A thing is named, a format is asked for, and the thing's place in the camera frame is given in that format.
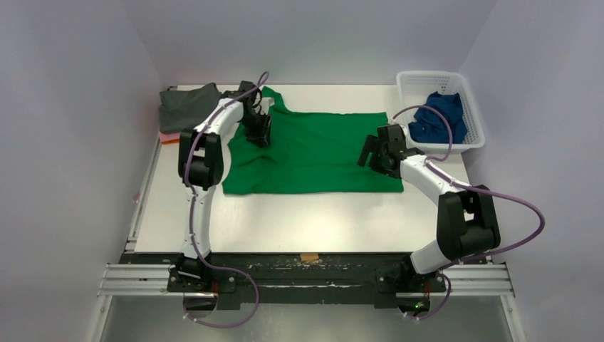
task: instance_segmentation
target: blue cloth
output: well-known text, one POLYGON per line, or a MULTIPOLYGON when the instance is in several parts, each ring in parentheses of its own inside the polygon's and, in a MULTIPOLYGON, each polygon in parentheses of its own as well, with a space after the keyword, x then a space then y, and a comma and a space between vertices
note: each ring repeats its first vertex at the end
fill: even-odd
MULTIPOLYGON (((461 144, 468 133, 464 123, 464 107, 459 94, 441 95, 434 92, 428 96, 426 105, 438 110, 451 126, 453 143, 461 144)), ((420 108, 415 113, 415 121, 409 124, 411 138, 418 143, 449 143, 449 133, 442 120, 428 109, 420 108)))

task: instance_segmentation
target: white table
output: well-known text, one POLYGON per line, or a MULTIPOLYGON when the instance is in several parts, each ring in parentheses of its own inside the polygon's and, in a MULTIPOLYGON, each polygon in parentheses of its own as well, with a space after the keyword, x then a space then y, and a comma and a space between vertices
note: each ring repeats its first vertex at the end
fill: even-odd
MULTIPOLYGON (((198 87, 181 85, 178 90, 198 87)), ((286 106, 294 111, 386 112, 391 118, 400 109, 393 85, 270 87, 283 94, 286 106)), ((234 129, 223 140, 225 170, 230 166, 227 143, 233 134, 234 129)), ((184 239, 188 205, 177 174, 178 144, 160 149, 136 227, 137 253, 178 253, 184 239)), ((460 155, 439 166, 467 182, 460 155)), ((404 187, 403 193, 225 196, 218 186, 212 204, 212 251, 412 252, 435 238, 437 208, 414 186, 404 187)))

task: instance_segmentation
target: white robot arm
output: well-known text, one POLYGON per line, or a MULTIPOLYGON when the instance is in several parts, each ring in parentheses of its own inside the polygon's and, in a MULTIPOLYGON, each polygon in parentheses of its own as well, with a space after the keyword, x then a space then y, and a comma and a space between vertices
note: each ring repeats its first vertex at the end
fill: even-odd
POLYGON ((368 135, 359 166, 365 166, 369 153, 372 170, 405 180, 438 206, 437 238, 403 260, 406 277, 431 274, 461 257, 499 246, 492 197, 455 187, 434 174, 427 168, 422 151, 407 149, 401 126, 382 126, 377 129, 377 137, 368 135), (473 218, 467 221, 466 213, 473 214, 473 218))
MULTIPOLYGON (((268 147, 271 144, 271 117, 260 113, 261 107, 256 112, 254 102, 258 92, 250 96, 234 101, 233 98, 252 89, 254 84, 243 81, 237 91, 228 91, 221 94, 216 108, 207 113, 207 118, 203 123, 192 129, 182 131, 179 142, 179 164, 178 172, 180 177, 184 177, 187 158, 192 148, 192 144, 198 134, 202 134, 195 150, 199 155, 194 155, 189 171, 189 182, 195 189, 197 198, 193 214, 193 234, 195 234, 197 247, 203 257, 210 253, 209 240, 209 220, 212 198, 216 185, 218 185, 224 174, 224 161, 222 159, 221 139, 238 122, 245 126, 246 139, 259 147, 268 147), (214 119, 214 114, 221 110, 222 112, 214 119)), ((193 200, 193 191, 186 188, 187 201, 193 200)), ((182 243, 181 252, 185 257, 197 259, 197 253, 193 248, 189 234, 189 222, 185 222, 185 238, 182 243)))

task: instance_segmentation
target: gray cloth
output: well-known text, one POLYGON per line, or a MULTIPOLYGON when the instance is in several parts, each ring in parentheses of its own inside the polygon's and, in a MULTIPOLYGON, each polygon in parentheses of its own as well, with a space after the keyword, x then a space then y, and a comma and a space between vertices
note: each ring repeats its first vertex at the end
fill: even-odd
POLYGON ((204 122, 218 105, 216 83, 190 91, 166 90, 160 93, 160 132, 178 133, 204 122))

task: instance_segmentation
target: laundry basket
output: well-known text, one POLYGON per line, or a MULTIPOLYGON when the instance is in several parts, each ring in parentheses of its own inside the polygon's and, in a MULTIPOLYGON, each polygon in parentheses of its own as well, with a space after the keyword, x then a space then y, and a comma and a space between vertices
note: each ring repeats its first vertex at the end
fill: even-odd
MULTIPOLYGON (((468 133, 461 144, 453 144, 452 153, 461 153, 470 148, 484 145, 484 133, 480 126, 478 106, 464 76, 446 71, 403 71, 397 74, 397 85, 402 108, 411 105, 423 105, 428 95, 437 91, 443 95, 459 93, 464 107, 464 123, 468 133)), ((417 109, 412 109, 399 115, 396 121, 405 126, 408 147, 417 147, 426 153, 445 153, 448 144, 433 144, 416 142, 409 134, 409 123, 415 121, 417 109)))

